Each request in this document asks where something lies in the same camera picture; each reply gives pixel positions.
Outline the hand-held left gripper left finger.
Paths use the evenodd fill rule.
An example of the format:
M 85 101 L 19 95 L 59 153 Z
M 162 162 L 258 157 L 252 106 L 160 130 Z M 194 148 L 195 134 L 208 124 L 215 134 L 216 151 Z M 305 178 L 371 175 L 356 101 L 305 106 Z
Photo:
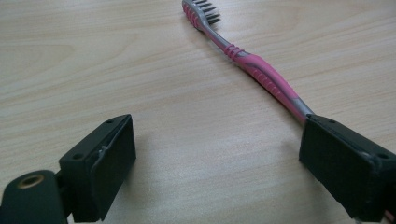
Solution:
M 60 158 L 62 180 L 71 193 L 71 214 L 76 222 L 106 217 L 135 159 L 129 114 L 103 122 Z

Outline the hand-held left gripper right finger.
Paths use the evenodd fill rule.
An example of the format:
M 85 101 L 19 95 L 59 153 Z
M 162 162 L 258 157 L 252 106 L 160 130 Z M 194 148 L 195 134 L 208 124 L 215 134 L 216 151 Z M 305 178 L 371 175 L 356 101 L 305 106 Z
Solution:
M 333 119 L 309 115 L 300 161 L 349 214 L 396 222 L 396 154 Z

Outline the pink and grey toothbrush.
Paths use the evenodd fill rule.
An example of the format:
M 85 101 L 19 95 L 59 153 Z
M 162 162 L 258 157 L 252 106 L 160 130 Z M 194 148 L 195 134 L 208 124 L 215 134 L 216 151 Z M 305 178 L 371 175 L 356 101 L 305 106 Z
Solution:
M 219 21 L 219 13 L 210 2 L 207 0 L 181 1 L 183 11 L 191 25 L 205 34 L 231 61 L 272 94 L 299 122 L 305 126 L 307 117 L 316 115 L 269 63 L 258 55 L 238 48 L 214 30 L 212 25 Z M 393 216 L 385 214 L 382 219 L 384 218 L 391 224 L 396 224 Z

